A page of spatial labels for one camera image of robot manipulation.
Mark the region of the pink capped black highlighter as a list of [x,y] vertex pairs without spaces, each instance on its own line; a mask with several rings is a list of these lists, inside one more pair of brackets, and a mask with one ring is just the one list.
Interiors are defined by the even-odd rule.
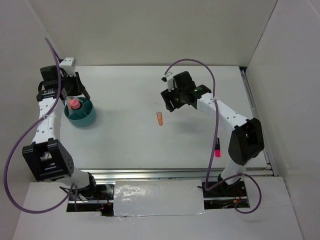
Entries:
[[215,148],[214,148],[214,155],[217,158],[221,157],[221,146],[220,146],[220,138],[216,138]]

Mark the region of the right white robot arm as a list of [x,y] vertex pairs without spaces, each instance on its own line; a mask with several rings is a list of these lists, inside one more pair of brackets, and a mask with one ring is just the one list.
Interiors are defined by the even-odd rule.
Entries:
[[161,80],[167,83],[167,89],[160,93],[167,110],[173,112],[189,105],[215,118],[218,126],[224,128],[229,141],[227,151],[230,160],[219,175],[218,190],[223,196],[230,196],[247,163],[265,148],[261,122],[255,117],[249,119],[237,113],[213,96],[207,86],[197,86],[187,71],[176,75],[167,72]]

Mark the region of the pink capped bottle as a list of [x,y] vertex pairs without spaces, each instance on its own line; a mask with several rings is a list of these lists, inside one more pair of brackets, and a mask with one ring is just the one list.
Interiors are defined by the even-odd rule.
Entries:
[[68,101],[68,108],[72,110],[78,110],[81,108],[81,102],[77,98],[73,98]]

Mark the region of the light blue highlighter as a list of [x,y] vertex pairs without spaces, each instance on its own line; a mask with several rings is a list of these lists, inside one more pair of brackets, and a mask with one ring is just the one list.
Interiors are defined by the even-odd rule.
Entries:
[[71,113],[72,113],[72,109],[70,106],[70,101],[67,99],[64,105],[64,115],[68,118]]

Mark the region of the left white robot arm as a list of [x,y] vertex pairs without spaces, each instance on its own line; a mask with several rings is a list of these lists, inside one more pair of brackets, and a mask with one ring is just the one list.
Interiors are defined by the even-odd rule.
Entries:
[[88,200],[97,197],[99,187],[91,173],[75,167],[73,158],[60,141],[62,116],[77,128],[91,125],[96,110],[79,73],[71,65],[46,66],[40,69],[43,81],[36,99],[39,119],[30,145],[22,155],[38,182],[60,182],[77,185],[78,193]]

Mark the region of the teal round organizer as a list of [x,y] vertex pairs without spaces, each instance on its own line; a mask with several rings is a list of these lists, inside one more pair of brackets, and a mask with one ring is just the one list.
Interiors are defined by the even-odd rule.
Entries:
[[93,103],[85,97],[74,97],[81,103],[81,108],[72,109],[69,117],[66,117],[69,122],[77,128],[85,128],[91,125],[96,119],[96,110]]

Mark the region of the orange clear cap highlighter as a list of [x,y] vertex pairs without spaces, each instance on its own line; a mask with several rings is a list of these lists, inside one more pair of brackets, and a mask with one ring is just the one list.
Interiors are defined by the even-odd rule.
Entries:
[[163,125],[163,115],[162,115],[162,112],[161,111],[158,111],[156,113],[156,117],[157,117],[157,122],[160,126]]

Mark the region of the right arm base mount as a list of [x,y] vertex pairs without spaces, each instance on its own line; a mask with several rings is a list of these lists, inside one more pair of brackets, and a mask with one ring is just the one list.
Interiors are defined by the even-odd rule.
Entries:
[[202,190],[205,210],[233,209],[235,204],[238,208],[249,208],[245,182],[240,179],[233,185],[222,183],[210,191],[205,190],[205,182],[198,186]]

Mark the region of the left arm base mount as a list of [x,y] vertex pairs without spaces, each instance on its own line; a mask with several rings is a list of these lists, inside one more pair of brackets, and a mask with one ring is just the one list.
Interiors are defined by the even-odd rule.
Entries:
[[114,183],[97,184],[91,176],[88,186],[74,187],[67,201],[66,212],[97,212],[101,216],[112,217],[114,216],[114,192]]

